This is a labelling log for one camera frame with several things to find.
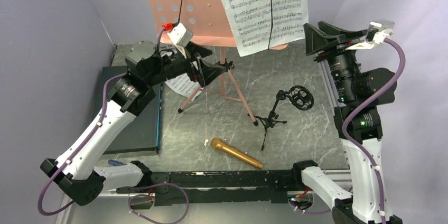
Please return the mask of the pink perforated music stand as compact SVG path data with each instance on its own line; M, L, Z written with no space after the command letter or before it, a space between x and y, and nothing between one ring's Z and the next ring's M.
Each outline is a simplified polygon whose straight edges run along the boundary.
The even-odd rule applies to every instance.
M220 64L226 64L226 49L235 47L229 22L221 0L148 0L154 17L153 26L160 31L167 23L180 21L198 45L218 46Z

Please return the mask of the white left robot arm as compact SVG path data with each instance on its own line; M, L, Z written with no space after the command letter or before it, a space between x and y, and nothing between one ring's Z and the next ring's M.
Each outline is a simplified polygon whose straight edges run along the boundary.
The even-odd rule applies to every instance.
M135 44L125 58L126 72L106 81L96 119L58 158L45 159L41 170L80 206L111 189L147 191L152 185L152 171L142 162L113 167L98 167L96 163L118 134L152 102L155 86L186 75L205 87L226 72L225 65L206 62L211 54L193 42L172 50L160 50L150 41Z

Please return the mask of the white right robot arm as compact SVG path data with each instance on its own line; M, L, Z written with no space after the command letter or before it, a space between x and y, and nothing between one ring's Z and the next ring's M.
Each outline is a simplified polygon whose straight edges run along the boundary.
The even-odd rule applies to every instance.
M394 22L372 21L360 31L349 31L324 21L304 24L306 54L314 56L324 74L333 106L333 120L345 151L352 190L343 189L315 161L294 164L291 183L308 188L329 207L334 223L402 223L389 205L382 169L382 123L378 106L395 100L397 81L406 58L391 39ZM362 71L356 52L383 44L399 56L395 72L386 68Z

